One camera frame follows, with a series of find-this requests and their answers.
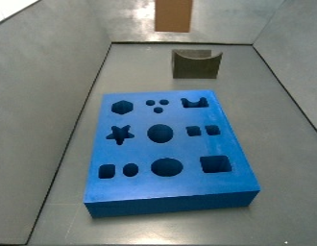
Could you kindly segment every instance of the gray table surface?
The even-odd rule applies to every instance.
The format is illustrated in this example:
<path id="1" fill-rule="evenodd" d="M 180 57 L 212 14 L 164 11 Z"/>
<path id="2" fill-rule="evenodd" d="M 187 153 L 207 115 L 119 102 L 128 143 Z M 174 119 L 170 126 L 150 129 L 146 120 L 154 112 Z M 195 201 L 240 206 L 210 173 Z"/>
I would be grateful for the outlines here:
<path id="1" fill-rule="evenodd" d="M 172 79 L 172 49 L 224 53 L 216 80 Z M 92 219 L 81 203 L 101 96 L 212 89 L 262 185 L 247 208 Z M 115 44 L 32 244 L 317 244 L 317 132 L 251 46 Z"/>
<path id="2" fill-rule="evenodd" d="M 317 128 L 317 0 L 286 1 L 254 46 Z"/>

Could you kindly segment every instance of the blue foam block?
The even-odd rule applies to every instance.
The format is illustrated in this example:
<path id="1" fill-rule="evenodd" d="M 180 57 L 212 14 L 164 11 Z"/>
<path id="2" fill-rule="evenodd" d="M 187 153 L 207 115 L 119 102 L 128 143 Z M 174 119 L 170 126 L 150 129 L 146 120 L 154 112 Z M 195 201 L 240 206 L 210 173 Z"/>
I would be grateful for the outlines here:
<path id="1" fill-rule="evenodd" d="M 212 91 L 104 95 L 84 191 L 92 217 L 243 207 L 259 190 Z"/>

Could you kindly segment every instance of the dark gray object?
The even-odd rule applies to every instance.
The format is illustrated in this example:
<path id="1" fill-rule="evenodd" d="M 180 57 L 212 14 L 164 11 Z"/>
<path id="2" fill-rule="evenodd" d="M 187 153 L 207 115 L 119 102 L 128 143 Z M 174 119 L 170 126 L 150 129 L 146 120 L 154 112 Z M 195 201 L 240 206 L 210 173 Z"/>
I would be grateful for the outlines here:
<path id="1" fill-rule="evenodd" d="M 211 50 L 174 50 L 175 79 L 215 79 L 223 53 L 211 56 Z"/>

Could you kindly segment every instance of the rectangular hole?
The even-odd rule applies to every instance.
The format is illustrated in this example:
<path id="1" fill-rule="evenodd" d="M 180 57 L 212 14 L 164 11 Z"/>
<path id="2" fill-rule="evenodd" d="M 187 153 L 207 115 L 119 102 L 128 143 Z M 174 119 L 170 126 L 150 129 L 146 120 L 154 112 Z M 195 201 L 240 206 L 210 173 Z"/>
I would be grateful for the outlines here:
<path id="1" fill-rule="evenodd" d="M 113 164 L 101 165 L 99 170 L 99 178 L 111 179 L 113 175 L 115 175 L 115 165 Z"/>
<path id="2" fill-rule="evenodd" d="M 200 127 L 186 127 L 186 130 L 187 130 L 187 134 L 190 136 L 196 136 L 196 135 L 202 135 L 202 130 L 200 130 Z"/>
<path id="3" fill-rule="evenodd" d="M 206 133 L 208 135 L 220 135 L 219 127 L 215 125 L 206 126 Z"/>
<path id="4" fill-rule="evenodd" d="M 206 173 L 231 172 L 232 166 L 227 156 L 200 157 L 202 168 Z"/>

